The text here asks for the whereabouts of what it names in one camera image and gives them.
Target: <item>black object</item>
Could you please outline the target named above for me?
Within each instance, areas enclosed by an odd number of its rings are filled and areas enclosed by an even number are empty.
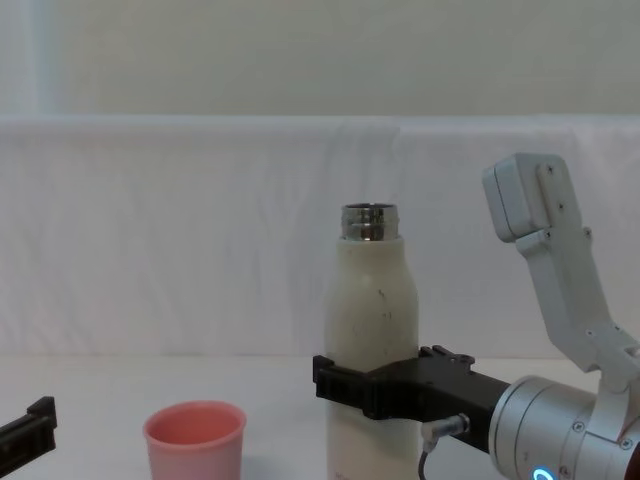
[[[55,449],[57,426],[53,397],[42,397],[25,416],[0,427],[0,478]]]
[[[316,356],[313,381],[317,397],[362,409],[373,420],[431,422],[464,413],[470,429],[455,438],[489,453],[491,417],[509,384],[472,371],[474,363],[439,345],[366,373]]]

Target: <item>white water bottle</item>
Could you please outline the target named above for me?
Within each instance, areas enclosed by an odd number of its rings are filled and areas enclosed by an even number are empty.
[[[395,205],[342,209],[342,237],[329,285],[325,353],[336,365],[370,371],[418,354],[418,295],[398,234]],[[367,419],[328,403],[328,480],[417,478],[417,424]]]

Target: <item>white backdrop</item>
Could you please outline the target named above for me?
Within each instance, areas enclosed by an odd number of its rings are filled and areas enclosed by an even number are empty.
[[[321,350],[340,206],[397,202],[421,339],[556,355],[481,172],[566,158],[614,318],[640,335],[640,118],[0,120],[0,353]]]
[[[0,27],[0,112],[640,112],[636,0],[0,0]]]

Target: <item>metal bottle neck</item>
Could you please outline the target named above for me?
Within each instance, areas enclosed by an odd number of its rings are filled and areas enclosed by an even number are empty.
[[[398,207],[384,203],[357,203],[342,207],[342,238],[361,242],[395,240]]]

